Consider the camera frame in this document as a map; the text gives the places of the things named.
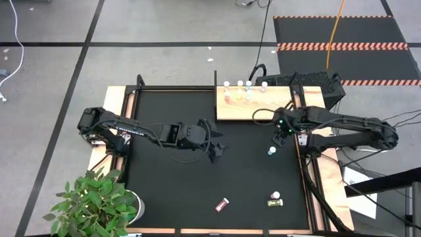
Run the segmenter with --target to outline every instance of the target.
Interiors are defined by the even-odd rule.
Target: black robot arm
[[[278,127],[273,141],[279,146],[284,138],[298,134],[299,145],[305,153],[318,157],[332,147],[357,147],[369,145],[380,150],[393,149],[398,143],[396,129],[378,118],[362,118],[331,113],[329,110],[310,106],[296,110],[279,108],[272,122]],[[315,129],[332,127],[352,130],[358,133],[324,137],[311,134]]]
[[[123,136],[113,134],[110,129],[145,137],[162,147],[207,151],[212,164],[217,162],[224,149],[223,145],[211,142],[211,138],[222,134],[216,130],[215,124],[205,119],[200,119],[197,125],[156,123],[152,128],[147,128],[134,119],[94,107],[85,109],[78,123],[80,135],[89,144],[92,144],[93,140],[101,140],[106,145],[106,154],[125,156],[127,140]]]

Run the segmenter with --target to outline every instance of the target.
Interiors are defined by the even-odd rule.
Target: black tabletop
[[[141,91],[136,119],[197,124],[214,119],[214,92]],[[126,187],[145,202],[145,214],[130,227],[308,230],[307,208],[297,152],[291,139],[268,156],[274,128],[252,122],[217,122],[224,133],[216,141],[227,146],[216,165],[207,156],[193,164],[169,158],[161,147],[135,137]],[[192,160],[202,151],[168,149]],[[283,207],[267,207],[274,191]],[[221,212],[223,198],[230,202]]]

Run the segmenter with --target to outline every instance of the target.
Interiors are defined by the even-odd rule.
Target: gray floor
[[[421,41],[417,0],[388,0],[408,42]],[[269,16],[333,15],[340,0],[274,0]],[[84,41],[97,0],[17,1],[18,35],[21,41]],[[234,0],[105,0],[93,41],[259,41],[265,10],[256,5],[241,9]],[[347,1],[343,14],[384,15],[378,0]],[[0,1],[0,41],[14,41],[10,5]],[[265,41],[276,41],[268,19]],[[20,48],[0,48],[0,68],[14,70]],[[21,70],[1,91],[9,102],[0,103],[2,236],[14,236],[45,149],[55,125],[64,94],[80,54],[78,47],[27,47]],[[45,182],[26,234],[49,232],[41,217],[55,204],[67,180],[84,173],[90,148],[81,140],[76,124],[85,107],[101,106],[110,85],[133,84],[142,74],[149,85],[211,85],[213,70],[219,82],[246,80],[255,63],[257,47],[95,47],[87,52],[76,89],[57,141]],[[260,62],[269,74],[279,73],[275,50],[263,47]],[[421,63],[421,49],[411,49]],[[420,108],[421,89],[406,87],[345,87],[341,113],[385,118]],[[419,126],[398,130],[401,142],[393,151],[361,162],[384,174],[419,167]],[[359,152],[349,152],[360,157]]]

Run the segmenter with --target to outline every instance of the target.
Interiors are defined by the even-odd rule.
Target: black mat
[[[136,116],[143,124],[212,120],[213,93],[142,91]],[[273,127],[251,122],[217,126],[225,133],[219,141],[229,146],[217,165],[207,157],[190,165],[177,163],[162,148],[134,138],[126,187],[139,194],[146,208],[131,227],[309,229],[293,140],[267,156]],[[187,159],[201,155],[201,151],[168,152]],[[266,201],[276,190],[284,206],[269,208]],[[218,213],[215,207],[224,197],[230,203]]]
[[[282,74],[320,72],[326,69],[326,51],[279,51]],[[409,51],[332,51],[330,70],[342,80],[419,80]]]
[[[334,18],[274,19],[276,41],[329,42]],[[394,18],[341,18],[335,42],[405,42]]]

